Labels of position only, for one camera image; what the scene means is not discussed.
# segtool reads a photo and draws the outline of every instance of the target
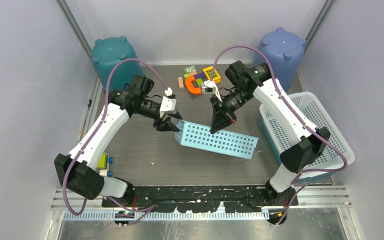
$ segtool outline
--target perforated plastic tray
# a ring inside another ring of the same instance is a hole
[[[244,159],[253,157],[258,141],[258,137],[225,130],[211,134],[210,127],[184,120],[179,120],[176,126],[180,131],[176,132],[174,138],[182,146]]]
[[[327,127],[330,132],[329,143],[333,144],[345,155],[348,164],[352,164],[356,158],[353,150],[351,150],[350,145],[348,145],[344,136],[342,136],[334,121],[317,97],[311,92],[294,93],[289,95],[289,97],[298,109],[318,128]],[[259,110],[261,113],[263,132],[277,162],[281,164],[280,153],[290,148],[292,145],[284,130],[272,116],[270,111],[263,104],[260,106]],[[337,169],[342,167],[342,165],[342,158],[327,146],[324,149],[323,154],[306,169]],[[306,172],[299,178],[299,182],[313,182],[326,178],[332,174],[333,173],[326,173],[323,171]]]

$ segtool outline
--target teal barrel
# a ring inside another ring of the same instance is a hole
[[[135,58],[135,49],[125,36],[98,39],[92,49],[90,60],[104,89],[107,87],[108,76],[111,70],[121,60]],[[114,72],[109,86],[109,92],[115,89],[124,89],[126,84],[132,82],[133,75],[144,75],[141,65],[137,61],[123,63]]]

